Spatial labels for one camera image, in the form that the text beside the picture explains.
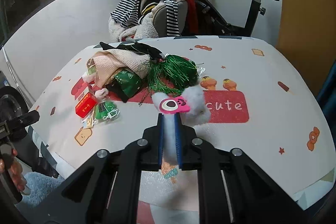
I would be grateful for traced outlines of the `red small box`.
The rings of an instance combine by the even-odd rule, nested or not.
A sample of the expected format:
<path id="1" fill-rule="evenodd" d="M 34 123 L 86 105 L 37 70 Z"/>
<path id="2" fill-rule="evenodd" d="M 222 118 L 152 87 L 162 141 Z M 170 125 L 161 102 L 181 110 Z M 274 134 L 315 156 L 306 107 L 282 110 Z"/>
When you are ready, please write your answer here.
<path id="1" fill-rule="evenodd" d="M 75 106 L 75 113 L 80 118 L 85 118 L 96 105 L 97 105 L 96 97 L 92 93 L 88 92 L 81 98 L 81 100 Z"/>

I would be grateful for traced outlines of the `green plush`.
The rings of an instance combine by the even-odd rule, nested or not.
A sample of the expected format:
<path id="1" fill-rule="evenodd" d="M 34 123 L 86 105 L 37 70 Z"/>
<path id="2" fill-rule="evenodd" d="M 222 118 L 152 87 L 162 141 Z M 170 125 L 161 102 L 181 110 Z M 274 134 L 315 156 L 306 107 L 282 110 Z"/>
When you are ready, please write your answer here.
<path id="1" fill-rule="evenodd" d="M 98 121 L 107 121 L 118 118 L 120 110 L 113 101 L 103 101 L 98 103 L 94 109 L 94 118 Z"/>

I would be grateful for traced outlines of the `pink white plush keychain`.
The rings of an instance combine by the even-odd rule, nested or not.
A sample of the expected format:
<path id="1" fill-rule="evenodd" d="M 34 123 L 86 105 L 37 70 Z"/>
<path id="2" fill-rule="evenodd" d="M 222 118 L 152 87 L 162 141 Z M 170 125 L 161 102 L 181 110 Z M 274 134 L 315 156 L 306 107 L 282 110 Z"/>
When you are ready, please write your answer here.
<path id="1" fill-rule="evenodd" d="M 94 96 L 98 101 L 104 100 L 109 94 L 108 89 L 102 88 L 100 90 L 95 91 Z"/>

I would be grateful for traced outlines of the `washing machine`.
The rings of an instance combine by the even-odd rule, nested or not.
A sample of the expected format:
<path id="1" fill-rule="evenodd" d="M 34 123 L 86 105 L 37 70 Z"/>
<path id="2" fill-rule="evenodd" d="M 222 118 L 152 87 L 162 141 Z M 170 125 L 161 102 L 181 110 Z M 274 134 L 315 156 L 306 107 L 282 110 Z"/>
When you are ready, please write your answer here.
<path id="1" fill-rule="evenodd" d="M 1 122 L 12 120 L 28 112 L 26 101 L 21 93 L 13 88 L 3 71 L 1 71 Z"/>

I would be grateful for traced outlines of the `beige knit cloth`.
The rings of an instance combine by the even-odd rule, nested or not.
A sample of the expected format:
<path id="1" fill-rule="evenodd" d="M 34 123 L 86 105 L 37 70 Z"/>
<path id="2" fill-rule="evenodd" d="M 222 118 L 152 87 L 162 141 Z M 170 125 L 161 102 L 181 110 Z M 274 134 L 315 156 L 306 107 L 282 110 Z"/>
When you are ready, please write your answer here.
<path id="1" fill-rule="evenodd" d="M 103 87 L 112 74 L 120 68 L 129 68 L 140 79 L 144 79 L 149 71 L 150 56 L 138 55 L 127 50 L 98 51 L 92 57 L 96 67 L 95 85 Z"/>

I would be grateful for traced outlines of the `green snack bag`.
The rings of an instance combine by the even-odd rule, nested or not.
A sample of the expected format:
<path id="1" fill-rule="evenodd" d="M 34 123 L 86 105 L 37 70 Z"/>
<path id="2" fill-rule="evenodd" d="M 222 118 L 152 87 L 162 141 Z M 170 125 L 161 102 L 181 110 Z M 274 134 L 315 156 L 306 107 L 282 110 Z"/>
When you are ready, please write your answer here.
<path id="1" fill-rule="evenodd" d="M 126 103 L 142 88 L 142 79 L 132 70 L 121 68 L 115 71 L 105 87 Z"/>

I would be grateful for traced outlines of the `white fluff pink bear charm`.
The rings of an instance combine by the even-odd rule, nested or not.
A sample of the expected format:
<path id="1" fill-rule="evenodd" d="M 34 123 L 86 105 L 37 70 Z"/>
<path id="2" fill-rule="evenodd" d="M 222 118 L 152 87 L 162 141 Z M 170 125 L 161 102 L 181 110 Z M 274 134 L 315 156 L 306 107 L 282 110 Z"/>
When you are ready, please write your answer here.
<path id="1" fill-rule="evenodd" d="M 204 92 L 197 85 L 186 88 L 181 96 L 175 98 L 157 92 L 151 99 L 164 116 L 163 159 L 170 165 L 177 165 L 174 115 L 179 114 L 182 124 L 190 127 L 208 123 L 211 113 L 206 106 Z"/>

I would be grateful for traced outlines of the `white green paper cup stack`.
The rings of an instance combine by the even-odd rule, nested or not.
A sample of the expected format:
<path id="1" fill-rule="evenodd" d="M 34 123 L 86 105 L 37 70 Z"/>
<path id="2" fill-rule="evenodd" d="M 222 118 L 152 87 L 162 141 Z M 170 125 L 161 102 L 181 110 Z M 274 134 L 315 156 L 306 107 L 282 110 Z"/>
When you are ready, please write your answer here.
<path id="1" fill-rule="evenodd" d="M 91 83 L 92 81 L 95 81 L 95 77 L 96 77 L 96 64 L 93 58 L 87 61 L 86 67 L 87 67 L 87 70 L 82 75 L 82 79 L 86 83 Z"/>

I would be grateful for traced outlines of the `green tinsel tassel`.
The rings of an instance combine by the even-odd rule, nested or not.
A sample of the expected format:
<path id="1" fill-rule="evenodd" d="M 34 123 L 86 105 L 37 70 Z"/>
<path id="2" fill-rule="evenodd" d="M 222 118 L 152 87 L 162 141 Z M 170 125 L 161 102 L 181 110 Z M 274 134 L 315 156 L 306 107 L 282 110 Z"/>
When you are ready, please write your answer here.
<path id="1" fill-rule="evenodd" d="M 147 88 L 151 93 L 180 96 L 186 88 L 197 83 L 198 77 L 197 66 L 192 60 L 167 55 L 149 63 Z"/>

